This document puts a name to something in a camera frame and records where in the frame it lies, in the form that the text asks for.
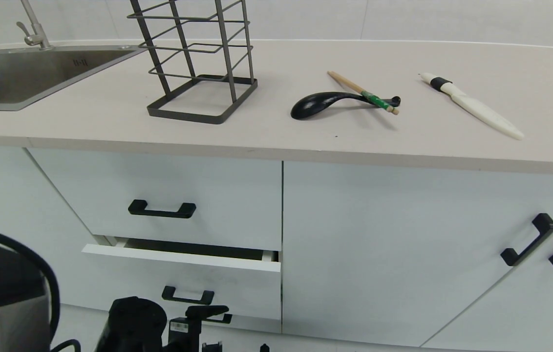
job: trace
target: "white floor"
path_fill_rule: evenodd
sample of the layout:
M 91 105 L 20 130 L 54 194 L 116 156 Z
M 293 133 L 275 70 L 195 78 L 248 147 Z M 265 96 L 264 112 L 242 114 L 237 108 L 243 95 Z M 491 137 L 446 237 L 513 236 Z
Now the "white floor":
M 53 346 L 75 338 L 82 344 L 83 352 L 92 352 L 106 321 L 107 312 L 105 311 L 62 305 L 60 327 L 55 335 Z M 264 343 L 270 346 L 270 352 L 449 352 L 203 326 L 201 343 L 218 341 L 223 341 L 224 352 L 259 352 L 259 346 Z M 66 348 L 65 352 L 72 352 L 72 350 Z

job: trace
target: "metal rack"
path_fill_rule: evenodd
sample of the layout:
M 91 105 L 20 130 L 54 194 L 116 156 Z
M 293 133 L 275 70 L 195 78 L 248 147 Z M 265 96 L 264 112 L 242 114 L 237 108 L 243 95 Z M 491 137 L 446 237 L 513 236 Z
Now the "metal rack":
M 154 65 L 154 67 L 149 70 L 149 73 L 156 74 L 157 76 L 159 76 L 161 87 L 163 88 L 163 91 L 165 94 L 155 102 L 151 103 L 147 107 L 147 110 L 149 111 L 149 114 L 151 116 L 173 118 L 176 120 L 185 120 L 185 121 L 201 122 L 201 123 L 213 123 L 213 124 L 223 123 L 227 120 L 229 116 L 231 116 L 231 114 L 239 107 L 239 105 L 241 105 L 241 103 L 243 103 L 244 100 L 246 100 L 248 96 L 250 96 L 250 94 L 257 88 L 257 80 L 255 79 L 253 74 L 253 59 L 251 55 L 251 51 L 253 47 L 250 45 L 250 34 L 248 33 L 248 25 L 250 22 L 248 21 L 246 0 L 236 0 L 235 2 L 228 5 L 227 7 L 222 7 L 221 0 L 214 0 L 216 13 L 212 14 L 209 17 L 179 16 L 179 12 L 176 7 L 176 1 L 177 0 L 168 0 L 161 4 L 151 6 L 146 9 L 141 9 L 139 0 L 130 0 L 131 6 L 133 6 L 134 13 L 127 16 L 127 18 L 133 18 L 138 20 L 138 24 L 140 25 L 140 31 L 142 31 L 142 35 L 144 36 L 144 42 L 142 42 L 142 44 L 140 44 L 139 47 L 149 50 L 149 54 L 151 56 L 151 59 L 153 60 L 153 65 Z M 167 6 L 167 5 L 170 6 L 172 16 L 149 15 L 149 11 L 153 11 L 154 9 L 157 9 L 162 6 Z M 242 9 L 243 20 L 225 20 L 225 11 L 238 5 L 240 5 Z M 151 36 L 149 27 L 147 25 L 147 20 L 173 20 L 174 26 L 168 29 L 165 29 L 161 33 Z M 185 38 L 185 33 L 183 32 L 183 25 L 190 22 L 217 22 L 220 27 L 221 42 L 218 44 L 213 44 L 213 43 L 188 44 L 187 39 Z M 225 27 L 226 23 L 239 23 L 239 24 L 242 24 L 242 27 L 238 31 L 236 31 L 232 36 L 227 36 L 227 29 Z M 176 29 L 178 33 L 181 47 L 157 46 L 153 43 L 153 40 L 160 38 L 164 34 L 170 31 L 173 31 L 174 29 Z M 244 31 L 246 35 L 246 44 L 245 45 L 230 44 L 231 40 L 235 38 L 242 31 Z M 212 49 L 196 48 L 200 46 L 212 47 Z M 235 64 L 232 64 L 232 60 L 231 60 L 231 53 L 230 53 L 231 47 L 245 47 L 247 49 L 246 53 L 243 54 L 243 56 Z M 214 74 L 196 75 L 196 72 L 194 71 L 194 64 L 192 64 L 191 53 L 216 54 L 221 50 L 224 53 L 227 74 L 223 74 L 221 76 L 214 75 Z M 160 60 L 158 53 L 163 51 L 167 53 L 171 52 L 171 54 L 169 54 L 164 60 Z M 171 60 L 179 53 L 185 54 L 185 61 L 187 62 L 190 74 L 186 75 L 186 74 L 165 73 L 163 71 L 163 64 Z M 234 69 L 245 59 L 248 60 L 250 77 L 249 78 L 235 77 Z M 189 81 L 177 87 L 176 89 L 171 90 L 166 77 L 188 78 Z M 174 98 L 177 98 L 178 96 L 185 93 L 186 91 L 188 91 L 189 89 L 191 89 L 192 87 L 194 87 L 195 85 L 197 85 L 202 81 L 228 82 L 228 86 L 231 91 L 232 104 L 229 107 L 227 107 L 227 109 L 225 109 L 225 111 L 222 114 L 214 116 L 214 115 L 208 115 L 208 114 L 196 114 L 196 113 L 170 111 L 170 110 L 161 109 L 161 107 L 163 107 L 165 104 L 167 104 L 168 102 L 171 102 Z M 237 96 L 237 93 L 235 91 L 236 84 L 248 85 L 249 87 L 244 91 L 243 94 L 241 94 L 240 96 Z

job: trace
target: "green tape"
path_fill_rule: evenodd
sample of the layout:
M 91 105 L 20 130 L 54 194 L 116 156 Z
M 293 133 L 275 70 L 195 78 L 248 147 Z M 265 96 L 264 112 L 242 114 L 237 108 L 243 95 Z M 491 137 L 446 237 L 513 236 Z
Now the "green tape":
M 388 103 L 384 102 L 381 98 L 377 97 L 376 95 L 368 91 L 362 91 L 361 95 L 363 95 L 364 98 L 366 98 L 370 103 L 373 103 L 374 105 L 376 105 L 381 109 L 387 110 L 387 108 L 391 106 Z

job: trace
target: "kitchen counter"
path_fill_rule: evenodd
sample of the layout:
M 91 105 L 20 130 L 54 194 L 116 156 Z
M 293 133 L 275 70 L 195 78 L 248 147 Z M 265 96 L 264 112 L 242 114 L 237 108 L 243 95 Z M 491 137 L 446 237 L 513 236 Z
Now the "kitchen counter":
M 163 91 L 157 77 L 147 74 L 152 62 L 142 53 L 21 111 L 0 111 L 0 145 L 553 174 L 552 47 L 253 44 L 259 88 L 222 125 L 149 116 L 147 105 Z M 181 56 L 165 70 L 182 73 Z M 197 73 L 226 71 L 215 55 L 193 58 Z M 244 66 L 238 67 L 237 75 L 245 75 Z M 342 101 L 312 120 L 290 118 L 299 98 L 343 90 L 327 70 L 381 98 L 400 96 L 400 114 Z M 424 71 L 455 82 L 497 110 L 524 132 L 525 139 L 509 138 L 462 110 L 420 81 L 418 73 Z M 170 82 L 171 87 L 179 83 Z M 223 86 L 220 91 L 228 89 Z M 194 94 L 192 99 L 186 103 L 212 101 L 210 95 Z

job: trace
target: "black cable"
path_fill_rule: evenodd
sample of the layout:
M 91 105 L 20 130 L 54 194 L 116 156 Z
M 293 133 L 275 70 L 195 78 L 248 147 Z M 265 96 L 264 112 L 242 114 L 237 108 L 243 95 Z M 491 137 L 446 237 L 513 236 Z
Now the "black cable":
M 69 339 L 60 343 L 59 345 L 55 346 L 55 348 L 53 348 L 51 352 L 59 352 L 65 349 L 67 346 L 74 346 L 75 352 L 81 352 L 81 344 L 76 339 Z
M 26 259 L 28 259 L 33 265 L 38 267 L 38 269 L 44 274 L 46 280 L 48 281 L 48 287 L 51 294 L 51 341 L 55 336 L 57 331 L 57 326 L 60 323 L 60 286 L 57 283 L 57 278 L 55 273 L 51 269 L 51 266 L 38 256 L 36 252 L 29 249 L 26 245 L 16 241 L 15 239 L 9 238 L 5 235 L 0 234 L 0 244 L 8 247 L 9 249 L 14 250 L 16 253 L 21 254 Z

